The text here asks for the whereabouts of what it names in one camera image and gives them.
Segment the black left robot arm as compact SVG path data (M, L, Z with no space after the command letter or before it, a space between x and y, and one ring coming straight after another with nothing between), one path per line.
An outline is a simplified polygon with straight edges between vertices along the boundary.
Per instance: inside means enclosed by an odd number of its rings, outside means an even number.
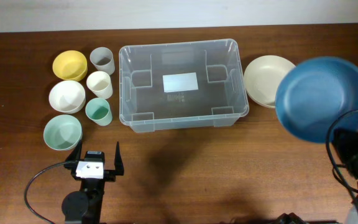
M106 182L115 182L124 175L119 143L116 144L114 169L104 168L105 154L87 151L81 158L82 142L79 142L66 158L64 168L81 182L80 189L69 193L62 202L65 223L99 223Z

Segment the beige plastic plate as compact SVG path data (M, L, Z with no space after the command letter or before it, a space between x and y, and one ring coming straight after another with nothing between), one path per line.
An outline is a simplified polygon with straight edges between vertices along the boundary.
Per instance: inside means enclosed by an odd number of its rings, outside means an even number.
M294 63L277 55L264 55L254 59L243 75L248 96L260 106L275 108L278 86L294 68Z

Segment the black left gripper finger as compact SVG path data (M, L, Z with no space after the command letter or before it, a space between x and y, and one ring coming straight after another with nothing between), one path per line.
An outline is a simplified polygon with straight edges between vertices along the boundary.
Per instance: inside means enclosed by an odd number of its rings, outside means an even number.
M82 140L79 140L74 150L66 158L65 164L63 165L64 168L68 170L72 170L77 167L77 164L80 161L80 157L81 157L81 150L82 150Z
M114 173L115 176L124 175L124 164L121 157L119 142L116 143L115 158L114 158Z

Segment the blue plastic plate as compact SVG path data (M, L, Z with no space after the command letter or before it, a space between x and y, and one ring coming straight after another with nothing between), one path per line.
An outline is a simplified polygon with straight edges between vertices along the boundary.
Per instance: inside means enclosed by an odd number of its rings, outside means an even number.
M358 129L358 67L337 57L316 57L298 64L280 82L275 111L281 125L295 137L324 143L329 127L348 111L339 128Z

